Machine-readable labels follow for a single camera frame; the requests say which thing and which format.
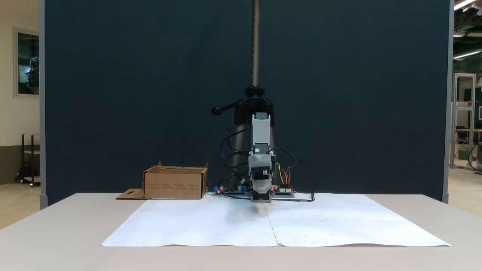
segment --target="open cardboard box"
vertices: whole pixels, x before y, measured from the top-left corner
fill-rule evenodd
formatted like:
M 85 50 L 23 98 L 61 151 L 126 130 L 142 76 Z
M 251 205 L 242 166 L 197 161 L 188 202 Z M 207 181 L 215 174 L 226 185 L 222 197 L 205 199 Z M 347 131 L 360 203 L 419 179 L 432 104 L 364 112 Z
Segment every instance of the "open cardboard box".
M 206 192 L 208 164 L 204 167 L 153 166 L 142 174 L 142 189 L 129 189 L 117 200 L 199 200 Z

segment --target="window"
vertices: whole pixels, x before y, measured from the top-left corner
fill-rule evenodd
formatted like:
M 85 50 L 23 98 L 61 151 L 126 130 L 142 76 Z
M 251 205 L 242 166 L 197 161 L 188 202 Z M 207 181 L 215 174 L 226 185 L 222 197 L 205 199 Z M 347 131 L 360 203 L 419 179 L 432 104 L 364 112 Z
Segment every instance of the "window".
M 36 97 L 39 95 L 39 34 L 15 28 L 14 50 L 14 95 Z

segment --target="threaded metal rod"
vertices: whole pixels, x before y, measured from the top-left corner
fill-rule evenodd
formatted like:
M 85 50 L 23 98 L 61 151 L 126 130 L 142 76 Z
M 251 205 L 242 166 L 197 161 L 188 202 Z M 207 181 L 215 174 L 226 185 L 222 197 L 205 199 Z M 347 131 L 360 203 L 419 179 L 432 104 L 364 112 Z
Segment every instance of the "threaded metal rod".
M 259 77 L 259 24 L 261 0 L 253 0 L 253 31 L 251 36 L 251 85 L 258 85 Z

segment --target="white paper sheet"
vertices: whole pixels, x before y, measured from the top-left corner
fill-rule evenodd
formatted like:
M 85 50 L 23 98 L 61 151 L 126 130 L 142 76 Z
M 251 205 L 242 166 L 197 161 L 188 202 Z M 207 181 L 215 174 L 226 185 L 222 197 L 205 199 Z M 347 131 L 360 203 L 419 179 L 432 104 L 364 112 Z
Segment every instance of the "white paper sheet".
M 309 195 L 296 194 L 296 198 Z M 365 195 L 320 193 L 315 199 L 265 204 L 279 245 L 449 245 Z
M 364 195 L 315 197 L 311 203 L 252 203 L 209 194 L 198 201 L 148 200 L 102 245 L 449 245 Z
M 103 246 L 276 246 L 262 203 L 205 195 L 202 200 L 148 200 Z

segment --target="green wire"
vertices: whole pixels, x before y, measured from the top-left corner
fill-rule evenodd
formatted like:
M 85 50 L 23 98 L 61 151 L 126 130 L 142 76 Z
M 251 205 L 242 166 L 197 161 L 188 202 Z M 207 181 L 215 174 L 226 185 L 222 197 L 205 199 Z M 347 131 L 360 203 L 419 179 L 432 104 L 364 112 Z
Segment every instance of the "green wire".
M 280 163 L 276 163 L 276 166 L 278 167 L 278 169 L 279 169 L 279 171 L 280 171 L 281 184 L 283 185 L 284 182 L 283 182 L 283 175 L 281 175 L 281 165 L 280 165 Z

